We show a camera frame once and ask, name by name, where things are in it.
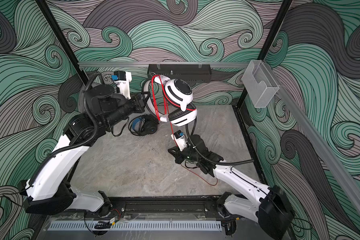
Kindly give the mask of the black blue headphones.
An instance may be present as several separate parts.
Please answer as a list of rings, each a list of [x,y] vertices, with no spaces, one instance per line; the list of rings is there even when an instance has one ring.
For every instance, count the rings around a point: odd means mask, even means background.
[[[152,135],[158,130],[159,121],[152,115],[140,115],[129,123],[129,131],[132,135],[143,137]]]

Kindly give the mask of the white black headphones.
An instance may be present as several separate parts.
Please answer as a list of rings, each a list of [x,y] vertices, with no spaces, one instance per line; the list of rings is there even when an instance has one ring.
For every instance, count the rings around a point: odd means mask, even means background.
[[[161,113],[154,105],[153,95],[155,90],[152,85],[157,83],[164,91],[164,99],[177,109],[172,113]],[[161,122],[170,122],[176,127],[185,126],[197,118],[197,108],[192,103],[193,92],[191,87],[183,80],[170,79],[163,75],[156,75],[151,80],[146,80],[142,87],[143,92],[149,92],[151,97],[147,102],[148,111]]]

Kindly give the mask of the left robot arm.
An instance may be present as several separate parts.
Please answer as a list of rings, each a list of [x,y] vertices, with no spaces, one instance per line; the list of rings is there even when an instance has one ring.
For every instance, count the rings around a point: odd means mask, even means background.
[[[18,188],[27,198],[23,206],[28,214],[56,215],[66,210],[87,211],[99,217],[109,215],[112,203],[103,191],[81,191],[70,184],[69,171],[81,156],[107,132],[133,113],[142,113],[149,92],[127,99],[110,85],[87,86],[84,91],[85,113],[69,120],[63,135],[29,180]]]

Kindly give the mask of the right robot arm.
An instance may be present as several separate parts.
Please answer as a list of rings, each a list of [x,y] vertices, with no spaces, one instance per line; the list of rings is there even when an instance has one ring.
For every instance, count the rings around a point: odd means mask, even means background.
[[[295,217],[292,205],[285,191],[278,186],[262,184],[228,163],[220,155],[211,152],[199,135],[189,138],[178,131],[171,135],[176,146],[168,149],[175,162],[183,167],[193,164],[205,175],[223,181],[238,191],[242,197],[225,193],[218,201],[223,217],[240,216],[260,225],[274,240],[281,240]]]

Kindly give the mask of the black perforated metal tray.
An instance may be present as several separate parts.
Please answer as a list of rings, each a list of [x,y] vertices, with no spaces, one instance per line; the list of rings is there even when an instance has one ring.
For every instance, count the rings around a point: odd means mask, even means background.
[[[201,68],[197,65],[149,65],[148,76],[163,75],[170,79],[179,79],[187,82],[190,86],[196,83],[210,83],[212,79],[212,69],[209,65]]]

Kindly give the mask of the aluminium rail back wall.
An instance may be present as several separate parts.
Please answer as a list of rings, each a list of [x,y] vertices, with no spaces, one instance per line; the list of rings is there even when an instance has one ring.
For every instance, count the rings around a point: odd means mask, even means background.
[[[78,62],[80,68],[147,68],[149,65],[156,65],[158,68],[161,65],[209,65],[211,68],[229,68],[229,69],[242,69],[249,65],[249,62],[236,63],[236,62],[111,62],[111,61],[83,61]]]

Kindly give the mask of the aluminium rail wall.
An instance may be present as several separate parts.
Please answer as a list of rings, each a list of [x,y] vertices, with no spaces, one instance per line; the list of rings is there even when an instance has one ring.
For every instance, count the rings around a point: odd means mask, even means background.
[[[297,123],[301,126],[302,130],[305,132],[307,138],[316,150],[318,156],[325,162],[326,166],[332,172],[333,176],[342,187],[343,191],[346,193],[360,216],[359,185],[343,166],[339,158],[330,148],[328,143],[323,139],[309,118],[295,103],[294,98],[289,95],[286,87],[280,83],[269,64],[264,63],[263,61],[261,61],[261,64],[265,67],[265,72],[270,75],[271,80],[279,87],[278,93],[281,99],[284,101],[291,114],[295,117]]]
[[[229,69],[242,69],[249,65],[249,62],[236,63],[236,62],[111,62],[111,61],[83,61],[78,62],[80,68],[147,68],[149,65],[156,65],[158,68],[161,65],[209,65],[211,68],[229,68]]]

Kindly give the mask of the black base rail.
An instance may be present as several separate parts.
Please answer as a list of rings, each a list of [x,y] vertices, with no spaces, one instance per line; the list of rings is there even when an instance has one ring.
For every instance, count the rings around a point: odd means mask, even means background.
[[[196,214],[202,217],[223,216],[220,196],[110,197],[114,209],[126,214]]]

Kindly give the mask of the black frame post left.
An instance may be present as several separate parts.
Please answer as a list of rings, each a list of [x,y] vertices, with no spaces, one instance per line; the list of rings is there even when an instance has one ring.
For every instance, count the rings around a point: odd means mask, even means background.
[[[35,0],[36,4],[38,5],[39,9],[41,10],[43,16],[45,17],[46,21],[48,22],[50,28],[54,32],[57,40],[61,44],[64,52],[66,53],[68,59],[70,60],[71,64],[73,65],[76,73],[78,74],[80,80],[86,85],[89,81],[87,74],[79,67],[79,61],[76,58],[72,48],[70,47],[66,37],[63,34],[58,22],[56,21],[52,11],[48,7],[48,4],[44,0]]]

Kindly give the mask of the black frame post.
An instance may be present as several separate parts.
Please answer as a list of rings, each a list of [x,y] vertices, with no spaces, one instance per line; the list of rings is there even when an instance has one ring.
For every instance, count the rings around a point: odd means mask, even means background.
[[[86,85],[89,81],[87,74],[79,67],[79,61],[76,58],[72,48],[70,47],[66,37],[63,34],[58,22],[56,21],[52,11],[48,7],[48,4],[44,0],[35,0],[36,4],[38,5],[39,9],[41,10],[43,16],[45,17],[46,21],[48,22],[50,28],[54,32],[57,40],[61,44],[64,52],[66,53],[68,59],[70,60],[71,64],[73,65],[76,73],[78,74],[80,80]]]
[[[261,49],[261,52],[259,53],[257,60],[261,60],[261,61],[265,62],[265,58],[266,58],[269,50],[271,49],[271,46],[272,46],[274,40],[276,39],[276,36],[282,26],[282,23],[287,15],[291,5],[292,5],[292,1],[282,1],[281,7],[276,15],[276,18],[274,19],[274,21],[271,25],[270,33],[268,34],[268,36],[266,38],[266,41],[263,45],[263,48]],[[242,95],[241,95],[238,103],[237,103],[237,109],[240,109],[243,107],[246,97],[249,97],[249,94],[245,88],[242,92]]]

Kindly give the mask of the black frame post right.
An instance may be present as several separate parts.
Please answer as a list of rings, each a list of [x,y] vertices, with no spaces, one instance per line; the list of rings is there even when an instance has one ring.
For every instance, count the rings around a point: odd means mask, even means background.
[[[276,39],[276,36],[282,26],[282,23],[287,15],[291,5],[292,5],[292,1],[282,1],[281,7],[276,15],[276,18],[274,19],[274,21],[271,25],[270,33],[268,34],[268,36],[266,38],[266,41],[263,45],[263,48],[261,49],[261,52],[259,53],[257,60],[261,60],[261,61],[265,62],[265,58],[266,58],[269,50],[271,49],[271,46],[272,46],[274,40]],[[238,103],[237,103],[237,109],[240,109],[243,107],[246,97],[249,97],[249,94],[245,88],[242,92],[242,95],[241,95]]]

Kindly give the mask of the clear plastic wall bin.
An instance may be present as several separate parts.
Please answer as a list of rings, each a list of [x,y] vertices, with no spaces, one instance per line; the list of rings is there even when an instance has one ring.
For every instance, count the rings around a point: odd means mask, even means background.
[[[242,81],[255,108],[266,108],[280,89],[273,69],[261,60],[250,61]]]

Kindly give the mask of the aluminium rail right wall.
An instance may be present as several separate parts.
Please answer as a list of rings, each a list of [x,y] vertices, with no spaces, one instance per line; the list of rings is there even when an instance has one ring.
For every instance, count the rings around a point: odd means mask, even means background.
[[[305,132],[307,138],[316,150],[318,156],[325,162],[326,166],[332,172],[333,176],[342,187],[343,191],[346,193],[360,216],[359,185],[343,166],[339,158],[330,148],[328,143],[323,139],[309,118],[295,103],[294,98],[289,95],[286,87],[280,83],[269,64],[264,63],[263,61],[261,61],[261,64],[265,67],[265,72],[270,75],[271,80],[279,87],[278,93],[281,99],[284,101],[291,114],[295,117],[297,123],[301,126],[302,130]]]

